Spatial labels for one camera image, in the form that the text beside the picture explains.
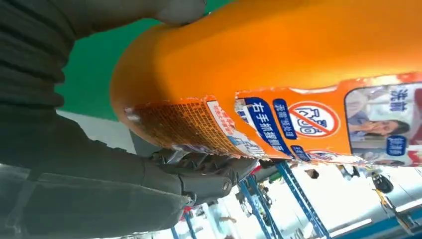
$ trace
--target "red circle symbol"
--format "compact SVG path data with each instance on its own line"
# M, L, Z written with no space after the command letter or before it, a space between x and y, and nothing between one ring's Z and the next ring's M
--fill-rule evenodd
M328 137L340 126L338 115L318 102L299 102L289 107L293 127L298 135L311 138Z

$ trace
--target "finger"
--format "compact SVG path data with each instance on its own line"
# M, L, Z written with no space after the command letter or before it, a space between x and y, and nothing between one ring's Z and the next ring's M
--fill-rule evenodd
M185 25L205 14L206 0L170 0L154 18L171 25Z
M153 17L172 0L85 0L92 32L106 31Z

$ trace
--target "orange bottle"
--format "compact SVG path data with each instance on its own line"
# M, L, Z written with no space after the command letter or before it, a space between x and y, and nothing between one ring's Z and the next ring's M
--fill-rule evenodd
M119 119L153 144L422 164L422 1L240 0L122 55Z

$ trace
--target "bottle label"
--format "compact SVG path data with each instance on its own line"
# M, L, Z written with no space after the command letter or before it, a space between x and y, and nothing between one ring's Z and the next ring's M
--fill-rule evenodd
M316 90L239 92L235 105L266 144L297 160L422 164L420 73L348 80Z
M422 164L421 73L346 80L323 89L237 92L232 110L205 97L140 105L127 113L163 147L360 165Z

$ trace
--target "photo of woman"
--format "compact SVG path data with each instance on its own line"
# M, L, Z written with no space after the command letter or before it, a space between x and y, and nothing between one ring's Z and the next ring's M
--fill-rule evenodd
M370 121L366 116L348 119L348 127L350 141L361 141L365 136L387 137L407 133L410 130L410 125L400 120Z
M421 83L355 89L345 110L353 155L376 165L415 165L407 154L409 146L422 144ZM392 141L397 137L399 144Z

